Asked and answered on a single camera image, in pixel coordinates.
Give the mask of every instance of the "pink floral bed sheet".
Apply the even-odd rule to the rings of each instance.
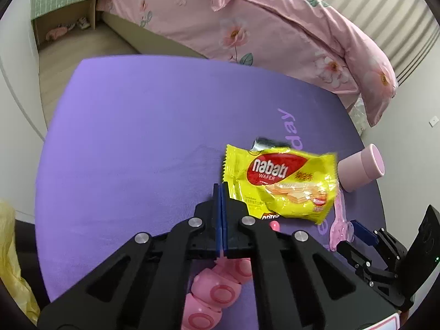
[[[207,58],[327,89],[347,110],[362,94],[371,126],[397,81],[385,54],[322,0],[98,0],[106,11]]]

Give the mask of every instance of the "light switch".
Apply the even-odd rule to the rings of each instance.
[[[430,120],[430,124],[431,126],[434,128],[434,125],[436,125],[439,122],[439,118],[437,118],[437,116],[433,116]]]

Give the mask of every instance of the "metal screw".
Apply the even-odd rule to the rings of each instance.
[[[297,241],[305,242],[309,239],[309,235],[307,232],[304,232],[303,230],[299,230],[295,232],[295,235],[293,235]]]
[[[139,244],[147,243],[149,239],[150,236],[148,235],[148,233],[145,232],[141,232],[135,235],[135,242]]]
[[[252,226],[255,223],[255,218],[253,218],[252,216],[244,216],[241,219],[241,223],[243,223],[246,226]]]
[[[203,224],[203,221],[198,217],[193,217],[188,220],[188,224],[191,227],[200,227]]]

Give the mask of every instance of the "yellow wafer package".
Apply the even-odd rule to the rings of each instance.
[[[337,193],[336,156],[287,147],[248,151],[228,145],[223,181],[256,218],[304,218],[320,224]]]

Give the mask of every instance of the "purple table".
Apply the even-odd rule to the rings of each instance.
[[[82,61],[51,122],[37,177],[37,245],[50,299],[135,233],[157,235],[191,217],[221,181],[226,144],[250,148],[257,136],[339,158],[363,148],[336,95],[278,73],[180,57]],[[385,226],[376,182],[345,201],[349,219]],[[332,210],[320,226],[280,223],[328,247],[333,220]],[[252,284],[217,329],[257,329]]]

